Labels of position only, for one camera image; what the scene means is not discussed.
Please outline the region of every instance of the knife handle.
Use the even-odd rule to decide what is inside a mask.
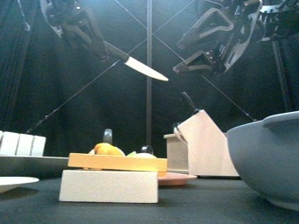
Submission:
[[[186,92],[182,92],[182,97],[186,100],[187,104],[191,106],[192,113],[196,114],[199,112],[199,109],[195,106],[195,103],[192,101],[192,98],[187,95]]]

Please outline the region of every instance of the wooden block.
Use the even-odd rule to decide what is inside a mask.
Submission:
[[[20,134],[19,144],[16,148],[16,156],[31,156],[33,146],[33,136]]]
[[[147,157],[113,157],[71,153],[68,166],[123,171],[167,172],[167,159]]]
[[[15,156],[19,136],[17,133],[9,131],[4,132],[0,144],[0,155]]]
[[[168,171],[188,172],[188,147],[175,134],[164,135]]]
[[[156,203],[158,176],[152,171],[67,170],[60,201]]]
[[[33,136],[31,156],[35,156],[35,157],[43,156],[44,145],[45,145],[45,137]]]

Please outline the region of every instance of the kettle handle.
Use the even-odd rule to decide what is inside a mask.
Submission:
[[[103,135],[103,143],[112,144],[112,129],[105,129]]]
[[[299,111],[271,115],[263,120],[263,127],[268,128],[276,124],[299,120]]]

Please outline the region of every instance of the white box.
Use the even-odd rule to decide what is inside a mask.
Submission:
[[[33,136],[20,134],[16,156],[31,156],[33,146]]]
[[[158,172],[65,170],[60,201],[158,202]]]
[[[33,136],[31,156],[33,156],[33,157],[43,156],[44,145],[45,145],[45,137],[44,136]]]
[[[3,133],[3,140],[0,144],[0,155],[15,156],[16,147],[19,143],[19,134],[5,131]]]

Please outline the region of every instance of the black backdrop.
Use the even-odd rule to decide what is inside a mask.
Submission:
[[[135,49],[131,56],[146,63],[147,1],[81,2],[95,13],[105,41],[124,52]],[[49,115],[31,132],[47,137],[45,156],[88,152],[101,141],[107,128],[113,130],[113,145],[125,153],[139,151],[146,144],[146,76],[113,58],[103,64],[88,52],[71,49],[43,19],[39,1],[21,4],[31,31],[23,28],[17,2],[4,0],[0,5],[0,130],[24,133]],[[220,91],[258,120],[296,110],[296,37],[278,43],[283,56],[280,72],[274,43],[252,43],[227,73],[206,76],[219,91],[202,78],[203,73],[178,75],[172,70],[182,62],[176,54],[187,58],[198,50],[182,52],[176,46],[198,19],[195,1],[154,0],[152,16],[152,67],[170,79],[152,80],[156,156],[166,157],[164,135],[172,133],[174,123],[184,121],[192,113],[182,101],[183,91],[196,106],[206,109],[223,132],[252,121]],[[282,92],[280,77],[287,95]]]

